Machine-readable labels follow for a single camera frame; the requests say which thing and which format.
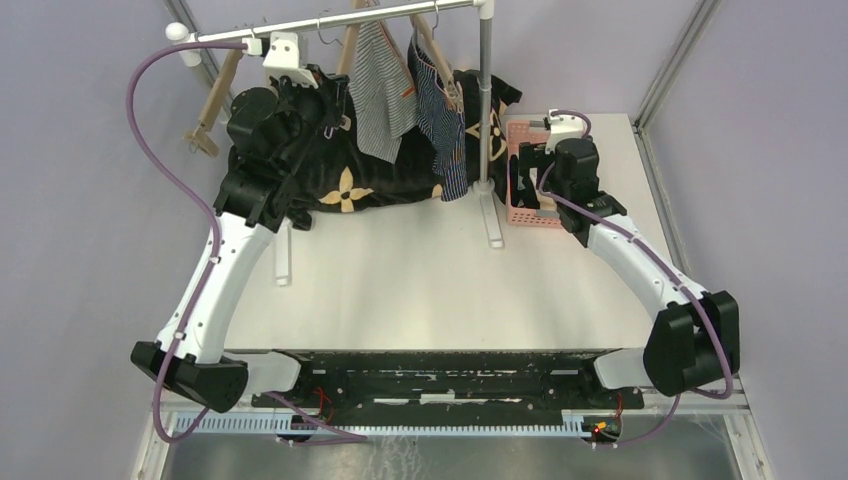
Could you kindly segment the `grey white striped underwear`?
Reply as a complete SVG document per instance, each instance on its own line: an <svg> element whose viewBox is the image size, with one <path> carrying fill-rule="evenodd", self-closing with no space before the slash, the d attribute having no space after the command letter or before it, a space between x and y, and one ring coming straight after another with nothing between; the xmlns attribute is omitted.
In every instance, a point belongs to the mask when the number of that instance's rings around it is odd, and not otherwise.
<svg viewBox="0 0 848 480"><path fill-rule="evenodd" d="M382 21L360 25L349 91L359 150L395 163L403 135L417 125L418 101L406 60Z"/></svg>

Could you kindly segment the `beige hanger with striped underwear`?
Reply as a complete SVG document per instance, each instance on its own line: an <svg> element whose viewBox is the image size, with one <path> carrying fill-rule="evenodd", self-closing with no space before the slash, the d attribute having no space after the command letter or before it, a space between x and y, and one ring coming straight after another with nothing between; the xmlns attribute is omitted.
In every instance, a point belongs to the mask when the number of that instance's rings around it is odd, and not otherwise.
<svg viewBox="0 0 848 480"><path fill-rule="evenodd" d="M334 74L347 74L360 99L389 103L415 99L414 81L383 18L347 25L341 46Z"/></svg>

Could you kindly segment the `navy striped underwear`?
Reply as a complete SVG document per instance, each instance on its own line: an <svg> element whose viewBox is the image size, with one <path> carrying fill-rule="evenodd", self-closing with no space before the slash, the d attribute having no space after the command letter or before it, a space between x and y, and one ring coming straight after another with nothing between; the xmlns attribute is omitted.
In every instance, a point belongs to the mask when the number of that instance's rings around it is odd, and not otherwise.
<svg viewBox="0 0 848 480"><path fill-rule="evenodd" d="M422 38L414 34L407 63L417 90L417 122L435 150L432 170L443 180L441 200L450 202L468 192L464 109L448 93Z"/></svg>

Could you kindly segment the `beige hanger with navy underwear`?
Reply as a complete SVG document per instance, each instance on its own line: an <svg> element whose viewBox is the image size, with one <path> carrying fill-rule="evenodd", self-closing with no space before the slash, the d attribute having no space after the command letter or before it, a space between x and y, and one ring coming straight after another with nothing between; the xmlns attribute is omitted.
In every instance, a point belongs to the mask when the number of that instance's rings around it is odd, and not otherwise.
<svg viewBox="0 0 848 480"><path fill-rule="evenodd" d="M426 78L421 74L436 74L436 86L442 92L447 107L457 113L464 112L463 96L457 87L453 70L435 39L434 27L430 27L422 14L409 16L413 28L407 48L407 62L411 69L416 92L422 93Z"/></svg>

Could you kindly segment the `beige clip hanger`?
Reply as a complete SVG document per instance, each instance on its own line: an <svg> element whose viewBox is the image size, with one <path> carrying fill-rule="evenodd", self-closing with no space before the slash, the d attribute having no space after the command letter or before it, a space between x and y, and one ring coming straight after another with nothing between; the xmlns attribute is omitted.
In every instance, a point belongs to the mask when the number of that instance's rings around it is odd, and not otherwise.
<svg viewBox="0 0 848 480"><path fill-rule="evenodd" d="M246 45L246 54L250 57L258 58L263 68L264 86L268 89L273 87L273 74L266 66L266 60L273 46L272 40L268 37L259 36L254 30L250 31L250 35L244 40Z"/></svg>

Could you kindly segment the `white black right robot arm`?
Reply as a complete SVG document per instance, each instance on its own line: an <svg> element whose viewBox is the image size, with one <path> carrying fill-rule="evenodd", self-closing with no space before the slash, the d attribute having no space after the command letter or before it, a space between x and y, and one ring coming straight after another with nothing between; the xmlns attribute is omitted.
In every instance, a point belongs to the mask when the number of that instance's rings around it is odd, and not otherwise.
<svg viewBox="0 0 848 480"><path fill-rule="evenodd" d="M600 187L600 155L589 138L553 148L524 142L515 159L536 169L540 195L554 201L559 223L602 259L640 301L653 325L646 344L604 354L577 384L581 400L603 407L618 389L648 384L672 397L692 392L726 399L740 368L739 306L664 259L626 208Z"/></svg>

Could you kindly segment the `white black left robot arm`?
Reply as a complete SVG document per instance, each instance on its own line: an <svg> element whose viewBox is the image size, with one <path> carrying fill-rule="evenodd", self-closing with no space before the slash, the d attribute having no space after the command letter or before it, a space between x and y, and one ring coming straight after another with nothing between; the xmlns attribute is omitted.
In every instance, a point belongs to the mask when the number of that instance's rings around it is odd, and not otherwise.
<svg viewBox="0 0 848 480"><path fill-rule="evenodd" d="M130 354L131 363L165 389L218 413L265 390L294 407L314 394L314 379L287 354L224 351L254 266L291 214L300 191L297 171L343 122L348 76L311 72L316 87L281 76L233 101L228 170L212 204L215 226L174 317Z"/></svg>

